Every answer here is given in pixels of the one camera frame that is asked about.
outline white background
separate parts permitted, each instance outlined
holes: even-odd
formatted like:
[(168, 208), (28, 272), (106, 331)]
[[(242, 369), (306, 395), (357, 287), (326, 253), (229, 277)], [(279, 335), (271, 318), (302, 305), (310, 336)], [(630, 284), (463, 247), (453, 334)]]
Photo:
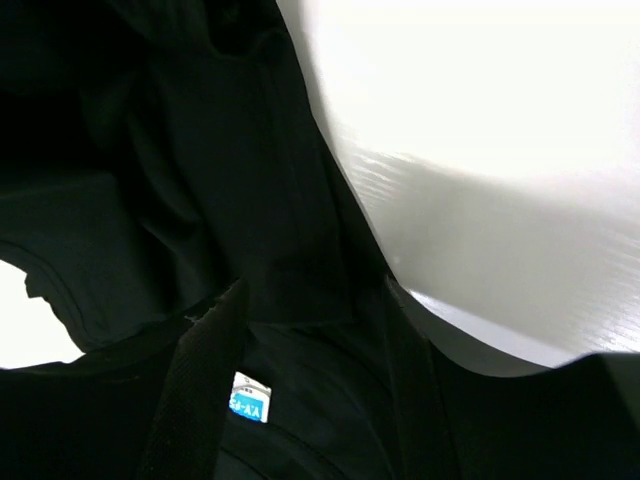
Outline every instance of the white background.
[[(640, 351), (635, 3), (279, 4), (320, 127), (406, 288), (541, 364)], [(0, 366), (76, 356), (1, 274)]]

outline black jacket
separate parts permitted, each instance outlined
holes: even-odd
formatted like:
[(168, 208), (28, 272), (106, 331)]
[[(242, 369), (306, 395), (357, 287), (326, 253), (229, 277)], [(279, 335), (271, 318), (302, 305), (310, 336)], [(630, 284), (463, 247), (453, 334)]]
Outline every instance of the black jacket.
[[(272, 0), (2, 19), (0, 258), (88, 352), (0, 372), (2, 478), (640, 476), (637, 356), (496, 378), (431, 343)], [(229, 410), (236, 371), (267, 423)]]

